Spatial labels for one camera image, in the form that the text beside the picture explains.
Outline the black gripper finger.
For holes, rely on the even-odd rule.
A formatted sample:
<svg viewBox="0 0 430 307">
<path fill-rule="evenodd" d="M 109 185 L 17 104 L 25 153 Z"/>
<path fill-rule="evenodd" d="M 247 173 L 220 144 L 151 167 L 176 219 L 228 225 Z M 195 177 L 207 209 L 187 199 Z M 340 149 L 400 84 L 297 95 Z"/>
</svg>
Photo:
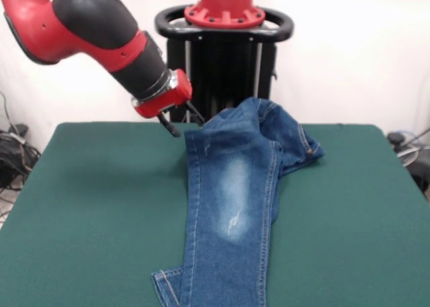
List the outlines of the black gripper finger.
<svg viewBox="0 0 430 307">
<path fill-rule="evenodd" d="M 197 125 L 203 126 L 205 124 L 205 119 L 203 118 L 201 113 L 196 109 L 196 107 L 192 104 L 192 102 L 190 100 L 186 101 L 185 106 L 193 121 Z"/>
<path fill-rule="evenodd" d="M 175 138 L 181 136 L 181 132 L 165 117 L 163 113 L 157 115 L 161 125 Z"/>
</svg>

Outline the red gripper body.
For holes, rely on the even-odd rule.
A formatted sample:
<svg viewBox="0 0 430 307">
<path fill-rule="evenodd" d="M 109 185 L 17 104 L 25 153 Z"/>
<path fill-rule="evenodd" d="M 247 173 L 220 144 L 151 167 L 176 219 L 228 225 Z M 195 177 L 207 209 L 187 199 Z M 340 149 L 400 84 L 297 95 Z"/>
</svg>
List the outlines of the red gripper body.
<svg viewBox="0 0 430 307">
<path fill-rule="evenodd" d="M 186 73 L 177 69 L 171 71 L 171 78 L 161 93 L 145 101 L 132 100 L 135 111 L 144 118 L 155 118 L 171 107 L 176 107 L 190 101 L 192 86 Z"/>
</svg>

